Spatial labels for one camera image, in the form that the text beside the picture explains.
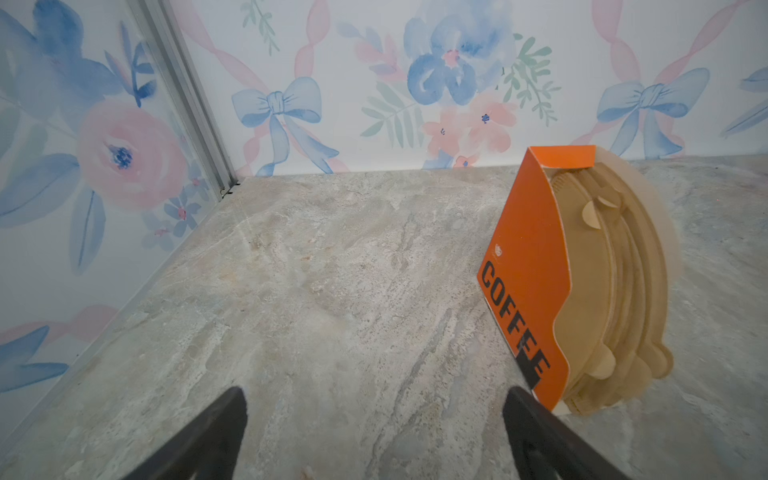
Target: flower center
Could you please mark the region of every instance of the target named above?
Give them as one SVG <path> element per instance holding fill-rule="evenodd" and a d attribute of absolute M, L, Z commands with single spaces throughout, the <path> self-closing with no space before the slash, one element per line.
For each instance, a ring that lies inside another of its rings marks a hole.
<path fill-rule="evenodd" d="M 130 150 L 126 147 L 115 147 L 114 145 L 108 145 L 108 148 L 112 153 L 112 162 L 114 162 L 120 170 L 126 170 L 131 166 L 134 156 Z"/>
<path fill-rule="evenodd" d="M 445 64 L 450 68 L 458 66 L 458 50 L 448 50 L 445 55 L 442 56 L 445 60 Z"/>

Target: floral wallpaper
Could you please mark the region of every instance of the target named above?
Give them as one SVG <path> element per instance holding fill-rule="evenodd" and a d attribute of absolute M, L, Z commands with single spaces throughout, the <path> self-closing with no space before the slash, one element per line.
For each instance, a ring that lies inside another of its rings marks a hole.
<path fill-rule="evenodd" d="M 760 0 L 171 4 L 244 177 L 768 151 Z"/>
<path fill-rule="evenodd" d="M 127 8 L 0 4 L 0 442 L 215 203 Z"/>

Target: stone countertop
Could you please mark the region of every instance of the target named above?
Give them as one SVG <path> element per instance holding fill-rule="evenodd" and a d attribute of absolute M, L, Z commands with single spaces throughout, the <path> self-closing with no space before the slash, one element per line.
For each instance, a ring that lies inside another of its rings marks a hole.
<path fill-rule="evenodd" d="M 768 476 L 768 158 L 635 164 L 677 225 L 669 377 L 564 421 L 633 478 Z M 514 167 L 250 179 L 0 478 L 120 478 L 225 388 L 236 478 L 516 478 L 522 384 L 475 279 Z"/>

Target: blue bow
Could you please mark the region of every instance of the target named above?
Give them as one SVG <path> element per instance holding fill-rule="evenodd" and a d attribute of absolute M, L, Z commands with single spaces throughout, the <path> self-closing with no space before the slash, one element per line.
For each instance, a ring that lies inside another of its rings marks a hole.
<path fill-rule="evenodd" d="M 312 163 L 327 174 L 333 173 L 327 161 L 338 155 L 339 151 L 326 147 L 310 137 L 291 119 L 291 117 L 300 118 L 311 124 L 320 121 L 320 89 L 312 78 L 299 77 L 288 85 L 285 92 L 274 91 L 269 95 L 254 89 L 239 91 L 232 95 L 232 104 L 237 117 L 246 127 L 258 127 L 271 116 L 270 136 L 274 161 L 261 167 L 256 173 L 258 177 L 271 177 L 275 171 L 275 165 L 288 160 L 290 152 L 288 134 L 277 119 L 277 115 L 283 116 L 288 130 Z"/>
<path fill-rule="evenodd" d="M 598 105 L 598 121 L 607 123 L 629 114 L 611 145 L 611 151 L 621 155 L 632 145 L 640 123 L 641 108 L 651 110 L 645 116 L 643 129 L 645 157 L 661 158 L 683 150 L 661 132 L 655 112 L 672 118 L 684 117 L 696 104 L 709 80 L 709 70 L 695 68 L 668 85 L 656 84 L 643 88 L 642 84 L 630 82 L 607 88 Z"/>

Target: orange packaging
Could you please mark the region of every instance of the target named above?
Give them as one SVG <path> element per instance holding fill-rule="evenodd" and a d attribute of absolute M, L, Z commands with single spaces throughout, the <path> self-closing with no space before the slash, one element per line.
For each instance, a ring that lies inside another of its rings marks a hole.
<path fill-rule="evenodd" d="M 545 168 L 594 166 L 595 146 L 530 147 L 478 281 L 538 401 L 553 410 L 570 373 L 554 321 L 571 293 L 565 234 Z"/>

